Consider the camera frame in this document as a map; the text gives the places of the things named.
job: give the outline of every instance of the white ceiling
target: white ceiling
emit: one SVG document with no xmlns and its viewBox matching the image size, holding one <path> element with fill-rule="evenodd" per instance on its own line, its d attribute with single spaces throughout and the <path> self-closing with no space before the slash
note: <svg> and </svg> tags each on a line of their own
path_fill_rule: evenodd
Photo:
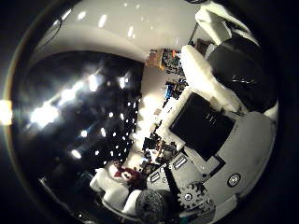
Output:
<svg viewBox="0 0 299 224">
<path fill-rule="evenodd" d="M 59 33 L 36 52 L 32 63 L 54 53 L 78 49 L 144 62 L 150 49 L 180 49 L 186 45 L 197 9 L 197 5 L 183 0 L 84 0 L 72 8 Z M 39 46 L 54 32 L 45 36 Z M 196 37 L 208 39 L 200 27 Z"/>
</svg>

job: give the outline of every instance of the bolt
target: bolt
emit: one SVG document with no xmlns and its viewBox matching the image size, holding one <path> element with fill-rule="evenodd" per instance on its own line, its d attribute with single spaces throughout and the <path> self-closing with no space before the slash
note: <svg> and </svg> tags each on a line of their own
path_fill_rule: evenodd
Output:
<svg viewBox="0 0 299 224">
<path fill-rule="evenodd" d="M 228 179 L 228 186 L 231 188 L 236 186 L 240 182 L 240 179 L 241 179 L 240 174 L 231 175 L 231 177 Z"/>
<path fill-rule="evenodd" d="M 187 193 L 186 195 L 185 195 L 185 200 L 186 201 L 189 201 L 189 200 L 191 200 L 192 199 L 192 195 L 190 194 L 190 193 Z"/>
</svg>

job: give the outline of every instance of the metal gear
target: metal gear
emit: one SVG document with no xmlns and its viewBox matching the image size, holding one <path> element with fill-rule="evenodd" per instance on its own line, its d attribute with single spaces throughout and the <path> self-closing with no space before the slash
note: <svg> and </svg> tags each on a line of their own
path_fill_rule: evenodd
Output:
<svg viewBox="0 0 299 224">
<path fill-rule="evenodd" d="M 197 184 L 190 184 L 186 188 L 179 189 L 179 204 L 185 209 L 193 209 L 200 205 L 205 199 L 205 194 Z"/>
</svg>

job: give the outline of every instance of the black ceiling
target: black ceiling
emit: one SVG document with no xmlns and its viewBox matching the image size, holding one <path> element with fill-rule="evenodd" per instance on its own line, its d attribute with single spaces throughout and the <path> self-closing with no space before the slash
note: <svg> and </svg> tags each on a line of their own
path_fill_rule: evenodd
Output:
<svg viewBox="0 0 299 224">
<path fill-rule="evenodd" d="M 85 170 L 93 173 L 106 161 L 124 161 L 133 143 L 129 135 L 135 130 L 143 66 L 107 53 L 71 51 L 43 59 L 18 80 L 13 92 L 18 102 L 14 144 L 30 175 L 51 176 L 61 165 L 69 176 Z M 96 91 L 89 86 L 91 75 Z M 78 82 L 83 85 L 75 98 L 62 103 L 64 91 L 73 90 Z M 45 102 L 59 116 L 40 126 L 32 116 Z"/>
</svg>

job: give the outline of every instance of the bright light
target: bright light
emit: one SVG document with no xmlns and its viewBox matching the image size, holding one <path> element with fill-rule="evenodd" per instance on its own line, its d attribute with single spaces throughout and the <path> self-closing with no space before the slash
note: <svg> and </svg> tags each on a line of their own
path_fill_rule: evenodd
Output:
<svg viewBox="0 0 299 224">
<path fill-rule="evenodd" d="M 81 132 L 81 136 L 82 136 L 82 137 L 87 137 L 87 131 L 83 130 L 83 131 Z"/>
<path fill-rule="evenodd" d="M 129 31 L 128 31 L 128 36 L 131 37 L 134 31 L 134 27 L 130 26 Z"/>
<path fill-rule="evenodd" d="M 43 104 L 42 107 L 36 108 L 31 115 L 30 121 L 37 123 L 41 127 L 45 127 L 49 123 L 53 123 L 59 116 L 58 109 L 50 104 Z"/>
<path fill-rule="evenodd" d="M 123 89 L 124 86 L 125 86 L 125 84 L 124 84 L 124 77 L 121 77 L 120 78 L 120 87 Z"/>
<path fill-rule="evenodd" d="M 12 122 L 11 101 L 0 100 L 0 125 L 10 125 Z"/>
<path fill-rule="evenodd" d="M 79 91 L 80 89 L 82 89 L 84 86 L 84 83 L 82 81 L 77 82 L 73 88 L 72 91 Z"/>
<path fill-rule="evenodd" d="M 88 81 L 90 83 L 90 90 L 91 91 L 96 91 L 97 90 L 97 79 L 96 79 L 96 76 L 95 75 L 90 75 L 88 77 Z"/>
<path fill-rule="evenodd" d="M 59 22 L 59 21 L 58 21 L 58 20 L 56 20 L 56 21 L 53 23 L 53 26 L 54 26 L 54 25 L 57 25 L 57 24 L 58 24 L 58 22 Z"/>
<path fill-rule="evenodd" d="M 76 93 L 73 90 L 62 91 L 62 99 L 58 105 L 64 105 L 66 102 L 72 101 L 76 98 Z"/>
<path fill-rule="evenodd" d="M 65 14 L 62 16 L 62 20 L 64 21 L 66 19 L 66 17 L 71 13 L 72 8 L 68 9 Z"/>
<path fill-rule="evenodd" d="M 97 25 L 100 28 L 104 27 L 106 20 L 107 20 L 107 15 L 102 15 L 101 19 L 99 20 L 99 23 Z"/>
<path fill-rule="evenodd" d="M 78 20 L 82 20 L 84 17 L 86 16 L 86 11 L 81 11 L 79 14 L 78 14 Z"/>
<path fill-rule="evenodd" d="M 103 137 L 106 137 L 106 131 L 105 131 L 104 128 L 101 128 L 101 134 L 102 134 Z"/>
<path fill-rule="evenodd" d="M 77 150 L 72 150 L 72 154 L 76 159 L 81 159 L 81 154 Z"/>
</svg>

